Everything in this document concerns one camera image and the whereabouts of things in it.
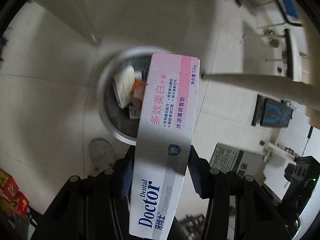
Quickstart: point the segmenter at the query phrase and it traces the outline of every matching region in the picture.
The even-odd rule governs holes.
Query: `tile floor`
[[[206,73],[271,73],[276,55],[256,16],[225,0],[84,0],[101,37],[94,47],[42,7],[26,3],[10,24],[0,70],[0,167],[14,176],[30,205],[44,212],[65,181],[90,173],[88,144],[105,138],[117,158],[128,148],[104,128],[95,84],[115,53],[156,45],[199,57]],[[251,127],[257,93],[200,81],[193,145],[211,157],[216,143],[261,151],[271,129]],[[204,213],[187,171],[177,218]]]

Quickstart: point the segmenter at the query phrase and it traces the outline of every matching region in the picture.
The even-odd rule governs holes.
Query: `dental doctor toothpaste box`
[[[200,60],[152,55],[134,156],[129,233],[167,239],[190,152]]]

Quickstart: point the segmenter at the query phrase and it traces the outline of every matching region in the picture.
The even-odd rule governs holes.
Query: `silver screw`
[[[70,178],[70,181],[71,181],[71,182],[76,182],[78,179],[79,179],[79,177],[76,176],[76,175],[74,175],[74,176],[72,176],[72,177]]]
[[[210,169],[210,173],[213,174],[213,175],[216,175],[216,174],[219,173],[219,170],[216,169],[216,168],[211,168],[211,169]]]
[[[111,175],[112,173],[113,173],[113,169],[106,169],[104,171],[104,174],[106,174],[106,175]]]
[[[245,179],[249,182],[252,182],[253,181],[253,177],[251,175],[247,175],[245,176]]]

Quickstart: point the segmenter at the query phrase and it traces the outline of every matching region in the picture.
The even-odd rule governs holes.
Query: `green stripe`
[[[236,171],[236,170],[238,169],[238,166],[239,166],[239,164],[240,164],[240,161],[241,161],[241,159],[242,159],[242,156],[243,156],[243,151],[239,151],[237,160],[236,160],[236,162],[235,162],[235,165],[233,166],[232,171]]]

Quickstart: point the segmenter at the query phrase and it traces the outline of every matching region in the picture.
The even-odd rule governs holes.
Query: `pink stripe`
[[[182,56],[181,67],[180,67],[180,77],[179,77],[179,83],[178,83],[177,103],[176,103],[175,115],[173,119],[174,124],[176,124],[178,113],[179,113],[178,109],[180,107],[179,106],[180,98],[184,97],[181,129],[184,126],[185,116],[187,115],[190,76],[191,76],[191,57]]]

